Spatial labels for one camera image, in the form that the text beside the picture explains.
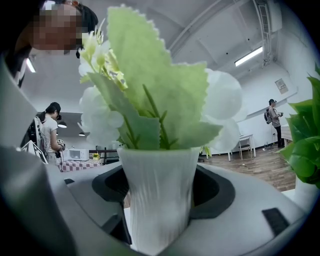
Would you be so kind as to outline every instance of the white shirt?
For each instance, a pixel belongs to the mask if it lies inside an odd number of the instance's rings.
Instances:
[[[43,134],[45,136],[45,146],[44,149],[48,153],[55,152],[51,147],[51,132],[58,129],[57,121],[53,120],[51,117],[46,116],[43,125]]]

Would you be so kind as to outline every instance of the person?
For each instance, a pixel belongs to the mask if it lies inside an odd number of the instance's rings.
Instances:
[[[272,125],[276,129],[277,138],[278,138],[278,148],[283,148],[285,146],[284,139],[281,138],[281,124],[279,118],[284,115],[284,113],[278,113],[275,109],[276,101],[274,99],[269,100],[269,114],[272,119]]]
[[[8,25],[7,15],[1,15],[0,54],[19,87],[32,48],[67,53],[80,48],[81,33],[94,31],[98,24],[96,14],[79,2],[54,2],[47,10],[45,0],[19,1],[15,6],[12,1],[1,3],[1,10],[12,11],[8,15],[16,23]]]
[[[57,142],[57,121],[60,117],[61,107],[57,102],[52,102],[44,112],[38,115],[45,137],[44,150],[49,164],[56,165],[56,152],[64,150]]]

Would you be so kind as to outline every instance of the green plant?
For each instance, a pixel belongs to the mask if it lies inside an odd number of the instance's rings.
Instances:
[[[315,65],[320,76],[320,68]],[[304,183],[320,188],[320,80],[309,75],[312,99],[289,105],[297,112],[287,118],[293,143],[280,151]]]

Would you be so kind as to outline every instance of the man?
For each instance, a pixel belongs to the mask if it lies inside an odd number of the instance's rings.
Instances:
[[[279,118],[284,115],[284,113],[278,113],[275,109],[276,101],[274,99],[269,100],[269,114],[272,119],[272,125],[276,129],[277,137],[278,137],[278,148],[283,148],[285,146],[284,139],[281,138],[281,124]]]
[[[0,54],[19,87],[21,87],[26,60],[32,50],[67,53],[81,47],[81,33],[93,31],[98,18],[88,7],[77,1],[55,0],[50,9],[45,0],[12,1],[1,3]],[[8,18],[15,24],[8,24]]]

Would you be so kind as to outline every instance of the fake plant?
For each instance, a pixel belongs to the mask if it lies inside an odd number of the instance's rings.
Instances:
[[[242,90],[235,78],[205,62],[173,64],[153,22],[131,8],[108,9],[108,41],[101,27],[83,36],[80,51],[80,81],[94,84],[80,100],[88,140],[137,150],[237,144]]]
[[[315,65],[320,75],[320,68]],[[281,150],[297,177],[320,188],[320,80],[309,76],[312,99],[290,103],[297,112],[287,118],[293,143]]]

